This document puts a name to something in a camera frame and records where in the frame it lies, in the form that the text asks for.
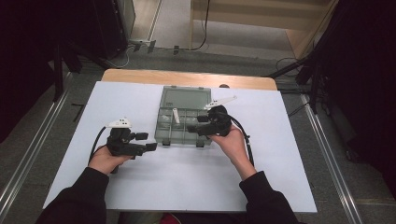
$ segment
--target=hand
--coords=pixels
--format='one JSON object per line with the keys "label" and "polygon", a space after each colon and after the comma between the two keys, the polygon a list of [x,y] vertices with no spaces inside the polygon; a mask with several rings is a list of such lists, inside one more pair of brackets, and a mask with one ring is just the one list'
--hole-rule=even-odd
{"label": "hand", "polygon": [[208,137],[219,144],[225,155],[230,158],[231,163],[235,166],[242,180],[257,173],[248,159],[245,139],[241,130],[232,125],[227,136],[210,135]]}
{"label": "hand", "polygon": [[242,160],[248,160],[248,155],[245,149],[244,135],[241,130],[236,128],[234,125],[231,126],[230,132],[227,136],[210,135],[213,141],[215,141],[232,163]]}
{"label": "hand", "polygon": [[107,146],[98,149],[88,164],[88,167],[95,169],[105,175],[109,175],[118,165],[128,161],[132,156],[113,156]]}

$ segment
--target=black jacket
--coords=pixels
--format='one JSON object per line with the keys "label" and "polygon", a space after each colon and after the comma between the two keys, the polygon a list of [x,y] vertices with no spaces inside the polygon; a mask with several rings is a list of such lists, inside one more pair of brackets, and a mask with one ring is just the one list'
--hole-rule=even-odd
{"label": "black jacket", "polygon": [[[86,168],[76,183],[47,206],[37,224],[106,223],[105,192],[108,176]],[[274,191],[263,171],[239,184],[247,197],[247,212],[226,214],[175,214],[181,223],[298,223],[282,193]]]}

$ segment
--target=white tabletop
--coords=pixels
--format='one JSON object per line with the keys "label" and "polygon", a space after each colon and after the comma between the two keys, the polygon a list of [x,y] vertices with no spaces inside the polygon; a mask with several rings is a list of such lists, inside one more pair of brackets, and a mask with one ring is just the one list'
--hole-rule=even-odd
{"label": "white tabletop", "polygon": [[[285,106],[278,91],[212,88],[212,99],[237,96],[226,106],[250,135],[257,170],[285,194],[294,212],[317,212]],[[73,185],[87,166],[92,144],[105,124],[128,118],[134,133],[154,133],[163,86],[97,82],[44,207]],[[106,143],[110,129],[98,146]],[[110,176],[107,209],[131,211],[245,211],[240,177],[216,143],[209,147],[172,145],[125,162]]]}

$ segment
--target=black curtain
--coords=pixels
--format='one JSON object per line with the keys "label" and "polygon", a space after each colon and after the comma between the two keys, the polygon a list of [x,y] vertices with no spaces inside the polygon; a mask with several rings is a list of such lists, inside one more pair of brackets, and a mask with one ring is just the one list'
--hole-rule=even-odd
{"label": "black curtain", "polygon": [[348,145],[383,174],[396,198],[396,7],[340,0],[334,17],[341,14],[318,63],[330,97],[357,134]]}
{"label": "black curtain", "polygon": [[53,83],[53,3],[0,1],[0,143]]}

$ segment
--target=person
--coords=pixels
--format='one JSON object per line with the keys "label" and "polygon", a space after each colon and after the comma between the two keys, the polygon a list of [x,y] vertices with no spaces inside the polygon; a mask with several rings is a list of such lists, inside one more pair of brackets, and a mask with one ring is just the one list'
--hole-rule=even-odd
{"label": "person", "polygon": [[[224,216],[224,214],[173,214],[178,222],[212,223],[210,219],[213,218],[213,223],[299,223],[284,195],[273,190],[264,172],[257,172],[250,163],[245,140],[238,128],[232,125],[229,134],[225,137],[218,135],[208,137],[219,144],[240,175],[242,181],[239,187],[247,197],[247,212],[243,218]],[[131,157],[112,156],[106,146],[97,150],[76,183],[59,193],[41,213],[36,224],[106,223],[107,175],[117,165],[129,159]]]}

